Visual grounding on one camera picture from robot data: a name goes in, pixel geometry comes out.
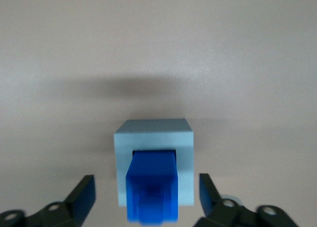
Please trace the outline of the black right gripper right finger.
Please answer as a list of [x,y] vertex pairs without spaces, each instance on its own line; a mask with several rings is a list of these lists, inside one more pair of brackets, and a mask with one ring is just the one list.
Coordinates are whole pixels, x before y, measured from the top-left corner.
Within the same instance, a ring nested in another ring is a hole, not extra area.
[[200,203],[204,212],[196,227],[296,227],[297,224],[281,208],[261,205],[251,211],[233,199],[219,194],[207,173],[199,174]]

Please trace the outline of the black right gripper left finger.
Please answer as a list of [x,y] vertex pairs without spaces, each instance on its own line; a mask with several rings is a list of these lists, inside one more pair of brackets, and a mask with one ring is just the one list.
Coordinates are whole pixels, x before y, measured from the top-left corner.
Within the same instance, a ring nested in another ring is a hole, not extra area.
[[13,209],[0,214],[2,227],[81,227],[96,201],[94,175],[85,175],[64,201],[52,202],[26,216]]

